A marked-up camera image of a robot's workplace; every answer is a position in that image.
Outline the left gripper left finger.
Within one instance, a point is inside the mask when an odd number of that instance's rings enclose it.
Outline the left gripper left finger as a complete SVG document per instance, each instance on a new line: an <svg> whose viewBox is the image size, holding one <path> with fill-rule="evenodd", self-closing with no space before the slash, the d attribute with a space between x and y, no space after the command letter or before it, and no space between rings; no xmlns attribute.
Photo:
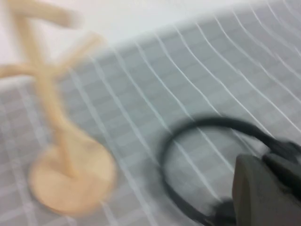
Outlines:
<svg viewBox="0 0 301 226"><path fill-rule="evenodd" d="M301 200L276 178L263 159L237 157L232 197L238 226L301 224Z"/></svg>

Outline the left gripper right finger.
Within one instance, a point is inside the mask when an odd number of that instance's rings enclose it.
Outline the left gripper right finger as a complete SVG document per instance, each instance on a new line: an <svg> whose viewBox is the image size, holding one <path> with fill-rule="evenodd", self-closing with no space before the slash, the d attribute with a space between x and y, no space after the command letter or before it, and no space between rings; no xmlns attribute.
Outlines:
<svg viewBox="0 0 301 226"><path fill-rule="evenodd" d="M301 199L301 166L296 161L270 153L263 156L264 163L294 197Z"/></svg>

